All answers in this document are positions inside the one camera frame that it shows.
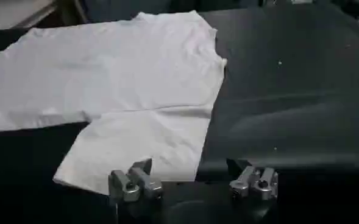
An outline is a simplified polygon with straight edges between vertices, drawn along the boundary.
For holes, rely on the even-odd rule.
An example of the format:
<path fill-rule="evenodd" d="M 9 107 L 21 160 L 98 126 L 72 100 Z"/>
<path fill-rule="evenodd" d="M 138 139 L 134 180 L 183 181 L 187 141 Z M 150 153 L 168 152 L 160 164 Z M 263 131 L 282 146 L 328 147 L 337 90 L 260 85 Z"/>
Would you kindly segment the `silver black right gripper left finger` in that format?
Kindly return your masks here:
<path fill-rule="evenodd" d="M 108 176 L 109 197 L 116 202 L 133 203 L 141 197 L 158 200 L 163 196 L 163 184 L 151 176 L 152 159 L 134 162 L 127 173 L 116 169 Z"/>

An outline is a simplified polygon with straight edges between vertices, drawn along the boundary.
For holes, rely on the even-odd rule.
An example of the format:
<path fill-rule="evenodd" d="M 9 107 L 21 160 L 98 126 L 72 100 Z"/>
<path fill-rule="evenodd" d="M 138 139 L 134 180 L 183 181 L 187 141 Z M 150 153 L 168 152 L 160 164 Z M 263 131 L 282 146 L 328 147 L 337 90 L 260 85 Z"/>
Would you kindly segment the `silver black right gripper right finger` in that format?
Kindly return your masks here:
<path fill-rule="evenodd" d="M 259 200 L 276 200 L 279 175 L 271 167 L 257 167 L 247 160 L 226 159 L 227 170 L 232 180 L 229 188 L 239 198 L 255 197 Z"/>

